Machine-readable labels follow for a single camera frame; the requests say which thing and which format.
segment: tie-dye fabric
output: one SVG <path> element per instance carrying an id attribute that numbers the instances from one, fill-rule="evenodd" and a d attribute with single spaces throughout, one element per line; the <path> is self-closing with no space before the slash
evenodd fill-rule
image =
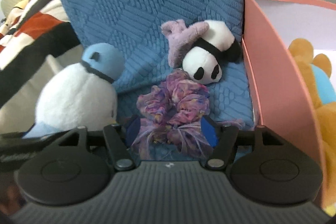
<path id="1" fill-rule="evenodd" d="M 189 79 L 181 69 L 174 70 L 166 81 L 153 86 L 151 93 L 140 95 L 137 108 L 145 118 L 132 144 L 142 160 L 151 160 L 151 143 L 174 144 L 178 151 L 196 159 L 206 159 L 212 148 L 201 132 L 200 119 L 210 113 L 206 86 Z"/>

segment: orange plush toy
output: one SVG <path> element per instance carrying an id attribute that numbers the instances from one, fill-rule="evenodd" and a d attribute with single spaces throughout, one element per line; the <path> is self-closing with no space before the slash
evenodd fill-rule
<path id="1" fill-rule="evenodd" d="M 289 51 L 310 93 L 324 143 L 327 165 L 327 188 L 323 208 L 336 202 L 336 93 L 329 77 L 331 63 L 324 54 L 314 58 L 314 49 L 305 39 L 295 39 Z"/>

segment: pink cardboard box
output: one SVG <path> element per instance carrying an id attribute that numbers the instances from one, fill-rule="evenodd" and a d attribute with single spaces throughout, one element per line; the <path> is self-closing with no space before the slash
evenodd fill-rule
<path id="1" fill-rule="evenodd" d="M 308 89 L 288 52 L 295 38 L 315 49 L 336 50 L 336 5 L 322 0 L 245 0 L 244 62 L 256 124 L 263 124 L 304 151 L 322 168 L 326 162 Z M 326 180 L 316 204 L 322 200 Z"/>

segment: blue textured cushion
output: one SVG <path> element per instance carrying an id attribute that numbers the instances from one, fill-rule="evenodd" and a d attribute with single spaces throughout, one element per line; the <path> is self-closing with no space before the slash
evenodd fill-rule
<path id="1" fill-rule="evenodd" d="M 74 30 L 84 46 L 107 42 L 124 53 L 126 64 L 114 84 L 119 117 L 137 113 L 139 94 L 163 80 L 168 66 L 168 43 L 160 32 L 167 20 L 186 24 L 205 19 L 223 20 L 241 39 L 243 0 L 62 0 Z M 209 86 L 211 116 L 217 120 L 241 118 L 252 126 L 252 103 L 243 63 L 223 68 L 220 83 Z"/>

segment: panda plush toy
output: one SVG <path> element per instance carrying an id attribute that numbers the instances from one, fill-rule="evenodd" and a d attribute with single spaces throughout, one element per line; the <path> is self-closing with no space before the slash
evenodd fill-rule
<path id="1" fill-rule="evenodd" d="M 161 31 L 169 41 L 169 66 L 182 64 L 191 79 L 203 85 L 219 82 L 221 64 L 241 57 L 241 47 L 223 21 L 205 20 L 187 28 L 180 19 L 164 23 Z"/>

